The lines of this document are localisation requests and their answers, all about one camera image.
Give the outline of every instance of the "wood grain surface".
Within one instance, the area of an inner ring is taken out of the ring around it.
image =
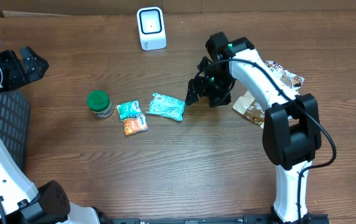
[[[167,48],[145,52],[136,16],[0,19],[3,50],[28,45],[50,64],[41,81],[22,89],[32,106],[30,180],[55,179],[71,201],[110,217],[269,213],[276,177],[262,129],[232,103],[209,108],[202,98],[181,123],[147,115],[149,131],[130,137],[116,110],[98,119],[86,104],[96,89],[115,105],[139,100],[143,111],[154,92],[184,100],[209,35],[224,31],[306,79],[301,93],[317,98],[338,148],[334,164],[310,172],[307,207],[331,223],[356,223],[356,11],[167,14],[165,25]],[[245,92],[238,84],[233,100]],[[330,157],[323,139],[314,163]]]

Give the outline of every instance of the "grey crate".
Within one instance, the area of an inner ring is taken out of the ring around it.
[[[24,171],[30,106],[21,91],[0,94],[0,138],[17,166]]]

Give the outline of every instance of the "teal packet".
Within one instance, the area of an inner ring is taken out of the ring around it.
[[[149,105],[148,114],[156,114],[176,121],[182,121],[185,110],[185,102],[158,93],[153,93],[153,100]]]
[[[120,120],[124,121],[127,118],[135,118],[140,115],[141,107],[139,107],[139,101],[134,100],[127,103],[122,103],[116,106],[118,114],[120,115]]]

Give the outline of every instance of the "wall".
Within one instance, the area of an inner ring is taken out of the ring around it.
[[[164,13],[356,10],[356,0],[0,0],[1,11],[41,14],[134,14],[159,6]]]

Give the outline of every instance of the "plastic wrapper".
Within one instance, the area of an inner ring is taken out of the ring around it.
[[[127,118],[124,120],[124,132],[127,136],[148,130],[148,123],[144,114],[137,118]]]
[[[185,110],[185,102],[158,93],[153,93],[153,100],[149,105],[148,114],[156,114],[176,121],[182,121]]]
[[[122,103],[117,105],[116,108],[121,121],[124,121],[127,118],[135,118],[142,113],[138,100]]]
[[[266,61],[265,65],[273,72],[276,78],[280,79],[292,90],[298,91],[302,87],[305,80],[303,77],[285,70],[281,65],[273,61]],[[265,112],[249,91],[239,97],[233,105],[233,109],[247,118],[250,122],[264,128]]]

